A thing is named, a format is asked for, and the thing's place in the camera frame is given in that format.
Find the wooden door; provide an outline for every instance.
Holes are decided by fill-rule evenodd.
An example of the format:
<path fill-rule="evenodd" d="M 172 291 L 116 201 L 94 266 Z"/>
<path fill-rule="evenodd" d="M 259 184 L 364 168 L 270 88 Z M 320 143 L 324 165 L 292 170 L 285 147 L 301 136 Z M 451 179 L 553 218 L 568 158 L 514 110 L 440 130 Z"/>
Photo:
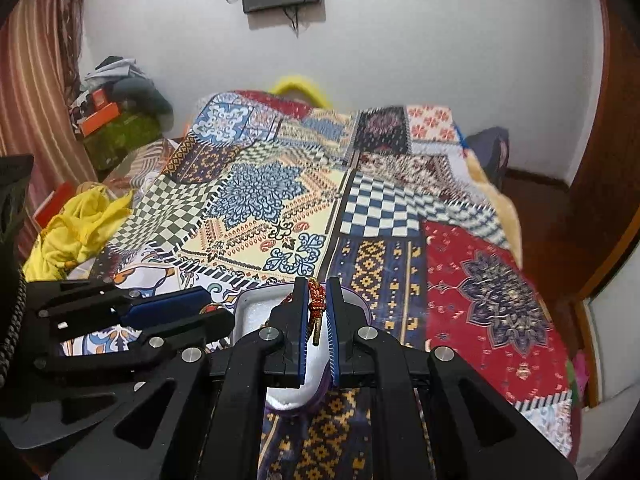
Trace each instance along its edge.
<path fill-rule="evenodd" d="M 589 248 L 587 283 L 614 251 L 640 205 L 640 49 L 602 0 L 605 55 L 596 118 L 570 189 L 566 226 Z M 627 233 L 627 244 L 634 237 Z M 602 285 L 592 283 L 593 288 Z"/>

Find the white wall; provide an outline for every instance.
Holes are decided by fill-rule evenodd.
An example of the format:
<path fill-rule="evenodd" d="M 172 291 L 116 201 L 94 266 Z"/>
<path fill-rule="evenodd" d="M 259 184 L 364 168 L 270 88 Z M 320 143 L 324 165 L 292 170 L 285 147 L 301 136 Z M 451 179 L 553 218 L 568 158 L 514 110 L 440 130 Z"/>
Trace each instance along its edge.
<path fill-rule="evenodd" d="M 616 443 L 640 400 L 640 384 L 634 384 L 612 399 L 582 410 L 582 434 L 575 468 L 584 480 L 602 462 Z"/>
<path fill-rule="evenodd" d="M 466 134 L 505 126 L 512 166 L 565 178 L 597 62 L 591 3 L 324 0 L 299 38 L 279 11 L 247 17 L 240 1 L 86 0 L 84 22 L 93 60 L 137 58 L 175 133 L 201 96 L 298 73 L 339 110 L 431 102 Z"/>
<path fill-rule="evenodd" d="M 640 247 L 589 305 L 602 398 L 640 382 Z"/>
<path fill-rule="evenodd" d="M 587 109 L 584 114 L 582 132 L 574 151 L 569 170 L 566 173 L 565 181 L 571 185 L 575 175 L 578 173 L 584 150 L 591 135 L 593 121 L 598 110 L 598 99 L 600 97 L 600 84 L 602 82 L 602 67 L 604 65 L 604 24 L 602 23 L 602 8 L 600 0 L 591 0 L 591 13 L 593 14 L 593 61 L 591 63 L 591 89 L 588 92 Z"/>

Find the striped curtain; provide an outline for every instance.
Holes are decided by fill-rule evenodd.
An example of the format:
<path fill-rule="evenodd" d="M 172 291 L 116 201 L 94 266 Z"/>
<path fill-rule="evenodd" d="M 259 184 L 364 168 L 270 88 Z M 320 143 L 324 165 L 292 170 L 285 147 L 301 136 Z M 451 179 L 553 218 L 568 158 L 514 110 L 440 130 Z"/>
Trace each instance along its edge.
<path fill-rule="evenodd" d="M 65 180 L 96 180 L 68 114 L 79 89 L 81 7 L 82 0 L 20 0 L 0 28 L 0 155 L 34 155 L 29 217 L 17 240 L 23 257 L 38 233 L 37 206 Z"/>

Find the checkered pattern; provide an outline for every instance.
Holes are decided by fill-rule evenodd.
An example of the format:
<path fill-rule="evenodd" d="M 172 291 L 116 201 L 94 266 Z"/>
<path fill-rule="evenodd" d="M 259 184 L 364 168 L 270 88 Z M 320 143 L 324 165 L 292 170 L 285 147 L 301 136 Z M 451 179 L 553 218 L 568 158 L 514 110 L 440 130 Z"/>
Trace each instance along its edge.
<path fill-rule="evenodd" d="M 274 157 L 280 147 L 275 142 L 262 142 L 258 140 L 252 146 L 245 148 L 236 156 L 234 161 L 236 164 L 251 164 L 252 166 L 260 166 L 265 163 L 268 158 Z"/>
<path fill-rule="evenodd" d="M 356 172 L 340 232 L 364 237 L 417 237 L 420 222 L 412 197 L 407 200 L 407 192 Z"/>
<path fill-rule="evenodd" d="M 498 247 L 509 247 L 498 215 L 491 207 L 443 202 L 359 171 L 353 179 L 340 232 L 363 237 L 417 237 L 421 219 L 457 225 Z"/>
<path fill-rule="evenodd" d="M 124 252 L 153 241 L 170 252 L 199 227 L 215 188 L 214 183 L 176 184 L 161 174 L 110 240 L 111 247 Z"/>
<path fill-rule="evenodd" d="M 457 225 L 474 236 L 504 249 L 509 248 L 498 215 L 491 207 L 468 202 L 443 202 L 428 194 L 416 194 L 413 203 L 418 216 L 431 222 Z"/>
<path fill-rule="evenodd" d="M 534 397 L 533 399 L 528 400 L 518 400 L 514 403 L 513 407 L 519 412 L 528 412 L 529 410 L 535 410 L 540 408 L 545 408 L 547 406 L 551 406 L 552 404 L 557 404 L 558 402 L 565 402 L 566 400 L 571 401 L 572 391 L 565 390 L 562 393 L 556 393 L 552 396 L 546 397 Z"/>
<path fill-rule="evenodd" d="M 305 164 L 322 164 L 330 163 L 329 158 L 324 154 L 321 146 L 305 147 L 305 146 L 289 146 L 281 144 L 277 140 L 272 142 L 255 142 L 253 146 L 245 148 L 236 156 L 236 163 L 251 164 L 260 166 L 267 163 L 268 160 L 282 160 L 288 156 L 295 161 L 297 166 Z"/>

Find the blue mandala pattern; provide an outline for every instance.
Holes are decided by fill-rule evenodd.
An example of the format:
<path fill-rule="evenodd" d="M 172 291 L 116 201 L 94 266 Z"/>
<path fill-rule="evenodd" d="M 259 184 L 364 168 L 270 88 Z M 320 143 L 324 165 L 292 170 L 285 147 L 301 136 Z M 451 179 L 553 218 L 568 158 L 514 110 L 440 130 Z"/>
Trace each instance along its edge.
<path fill-rule="evenodd" d="M 264 263 L 263 270 L 277 270 L 284 274 L 297 276 L 313 276 L 315 263 L 320 258 L 320 251 L 324 246 L 326 236 L 318 234 L 300 233 L 298 236 L 298 250 L 296 253 L 281 250 L 276 247 Z"/>
<path fill-rule="evenodd" d="M 494 348 L 513 344 L 524 356 L 531 345 L 546 346 L 549 324 L 535 293 L 511 266 L 478 251 L 462 267 L 469 277 L 458 288 L 472 301 L 468 321 L 488 327 Z"/>
<path fill-rule="evenodd" d="M 251 110 L 247 106 L 211 102 L 191 127 L 201 140 L 214 143 L 245 141 L 244 126 Z"/>
<path fill-rule="evenodd" d="M 272 162 L 264 166 L 234 164 L 209 209 L 209 215 L 224 217 L 225 227 L 231 229 L 249 216 L 273 224 L 280 221 L 283 200 L 291 200 L 307 192 L 296 179 L 303 168 L 283 166 Z"/>

